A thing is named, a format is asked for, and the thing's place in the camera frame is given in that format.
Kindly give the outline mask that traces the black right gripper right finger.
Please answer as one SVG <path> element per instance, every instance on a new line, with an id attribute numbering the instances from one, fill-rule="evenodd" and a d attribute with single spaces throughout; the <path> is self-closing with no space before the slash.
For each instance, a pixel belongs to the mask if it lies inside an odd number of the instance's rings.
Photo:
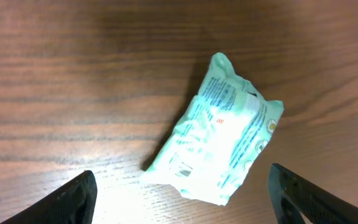
<path id="1" fill-rule="evenodd" d="M 279 224 L 357 224 L 358 207 L 325 191 L 280 164 L 272 164 L 268 191 Z"/>

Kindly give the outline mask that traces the mint green snack packet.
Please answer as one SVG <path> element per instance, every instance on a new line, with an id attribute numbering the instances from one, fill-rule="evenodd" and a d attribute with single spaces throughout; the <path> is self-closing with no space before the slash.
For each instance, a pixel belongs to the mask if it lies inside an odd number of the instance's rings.
<path id="1" fill-rule="evenodd" d="M 272 138 L 284 105 L 265 100 L 223 53 L 208 71 L 159 154 L 142 174 L 184 198 L 225 206 Z"/>

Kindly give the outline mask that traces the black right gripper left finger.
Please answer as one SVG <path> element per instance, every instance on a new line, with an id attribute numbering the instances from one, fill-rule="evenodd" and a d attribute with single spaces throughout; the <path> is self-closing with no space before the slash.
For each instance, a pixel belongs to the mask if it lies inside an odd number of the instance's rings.
<path id="1" fill-rule="evenodd" d="M 91 224 L 98 188 L 90 170 L 2 224 Z"/>

